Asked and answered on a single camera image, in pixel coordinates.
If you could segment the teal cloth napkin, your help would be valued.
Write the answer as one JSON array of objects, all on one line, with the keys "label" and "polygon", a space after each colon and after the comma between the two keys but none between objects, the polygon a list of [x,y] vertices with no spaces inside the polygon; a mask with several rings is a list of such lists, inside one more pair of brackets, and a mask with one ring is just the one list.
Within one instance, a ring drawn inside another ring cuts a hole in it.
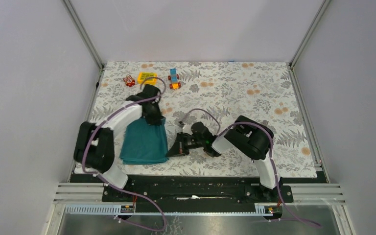
[{"label": "teal cloth napkin", "polygon": [[168,160],[165,121],[162,118],[159,125],[149,125],[140,118],[127,126],[119,155],[124,165],[153,165]]}]

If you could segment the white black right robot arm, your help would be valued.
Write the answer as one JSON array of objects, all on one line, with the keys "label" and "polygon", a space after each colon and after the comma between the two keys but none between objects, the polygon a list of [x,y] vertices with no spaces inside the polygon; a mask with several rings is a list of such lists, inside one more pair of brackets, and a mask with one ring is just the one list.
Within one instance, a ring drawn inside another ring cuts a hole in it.
[{"label": "white black right robot arm", "polygon": [[212,134],[202,122],[196,122],[191,126],[190,134],[177,133],[166,156],[186,156],[191,149],[201,148],[207,155],[219,157],[236,148],[256,165],[259,184],[263,186],[261,195],[266,201],[273,202],[281,194],[281,176],[273,160],[273,137],[271,129],[245,116],[239,116],[218,135]]}]

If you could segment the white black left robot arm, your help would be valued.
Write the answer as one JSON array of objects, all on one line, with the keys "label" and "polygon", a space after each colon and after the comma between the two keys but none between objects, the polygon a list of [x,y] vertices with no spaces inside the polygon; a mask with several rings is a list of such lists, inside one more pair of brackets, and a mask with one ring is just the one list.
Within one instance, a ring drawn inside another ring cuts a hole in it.
[{"label": "white black left robot arm", "polygon": [[98,176],[113,187],[113,194],[120,201],[131,198],[132,188],[127,185],[127,174],[114,163],[115,138],[136,120],[141,119],[149,126],[163,126],[165,118],[159,108],[161,95],[159,88],[145,85],[140,93],[127,97],[118,110],[99,122],[85,121],[80,125],[74,160],[81,163],[84,173]]}]

